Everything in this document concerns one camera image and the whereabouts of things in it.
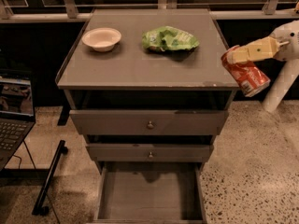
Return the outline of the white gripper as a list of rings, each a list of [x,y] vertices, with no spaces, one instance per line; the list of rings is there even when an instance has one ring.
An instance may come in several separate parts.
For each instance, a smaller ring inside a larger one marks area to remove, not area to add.
[[[258,62],[269,58],[287,62],[299,58],[299,21],[279,26],[270,36],[230,49],[226,55],[228,63]]]

